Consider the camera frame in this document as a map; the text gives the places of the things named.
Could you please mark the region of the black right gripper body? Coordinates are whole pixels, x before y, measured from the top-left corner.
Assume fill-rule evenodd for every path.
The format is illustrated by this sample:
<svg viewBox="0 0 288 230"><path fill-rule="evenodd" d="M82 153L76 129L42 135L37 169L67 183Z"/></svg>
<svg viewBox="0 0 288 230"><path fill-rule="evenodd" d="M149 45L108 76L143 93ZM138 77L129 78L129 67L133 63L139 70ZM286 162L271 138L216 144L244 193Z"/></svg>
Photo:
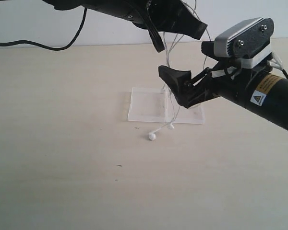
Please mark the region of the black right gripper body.
<svg viewBox="0 0 288 230"><path fill-rule="evenodd" d="M256 74L254 69L241 69L230 61L219 61L213 68L206 68L183 83L182 106L190 108L222 97L245 107Z"/></svg>

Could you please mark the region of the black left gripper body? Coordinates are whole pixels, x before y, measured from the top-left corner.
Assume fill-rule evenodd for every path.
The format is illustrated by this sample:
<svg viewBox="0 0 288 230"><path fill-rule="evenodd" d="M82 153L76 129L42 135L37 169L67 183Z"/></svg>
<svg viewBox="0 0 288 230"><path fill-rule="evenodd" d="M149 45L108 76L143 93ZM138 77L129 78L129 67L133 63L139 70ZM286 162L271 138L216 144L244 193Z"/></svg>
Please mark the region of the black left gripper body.
<svg viewBox="0 0 288 230"><path fill-rule="evenodd" d="M181 0L132 0L132 5L149 16L158 31L182 31Z"/></svg>

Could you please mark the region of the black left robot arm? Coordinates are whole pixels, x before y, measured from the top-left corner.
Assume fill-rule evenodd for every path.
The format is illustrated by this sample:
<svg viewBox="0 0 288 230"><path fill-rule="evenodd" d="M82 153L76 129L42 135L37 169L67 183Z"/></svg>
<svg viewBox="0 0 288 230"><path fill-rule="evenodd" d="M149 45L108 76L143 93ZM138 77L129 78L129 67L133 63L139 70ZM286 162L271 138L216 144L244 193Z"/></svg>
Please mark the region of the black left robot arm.
<svg viewBox="0 0 288 230"><path fill-rule="evenodd" d="M165 50L160 32L200 40L208 25L197 19L181 0L46 0L58 11L84 7L131 22L148 31L157 52Z"/></svg>

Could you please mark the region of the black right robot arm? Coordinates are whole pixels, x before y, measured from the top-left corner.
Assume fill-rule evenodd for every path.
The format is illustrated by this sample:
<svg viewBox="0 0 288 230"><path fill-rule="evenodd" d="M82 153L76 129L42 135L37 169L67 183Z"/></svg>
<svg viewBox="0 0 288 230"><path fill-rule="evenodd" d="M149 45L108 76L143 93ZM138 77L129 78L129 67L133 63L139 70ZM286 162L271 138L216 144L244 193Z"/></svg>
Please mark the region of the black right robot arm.
<svg viewBox="0 0 288 230"><path fill-rule="evenodd" d="M212 48L212 42L202 43L202 52L217 64L194 77L189 70L159 66L178 105L189 109L222 97L288 131L288 74L271 46L253 57L252 68L242 58L215 56Z"/></svg>

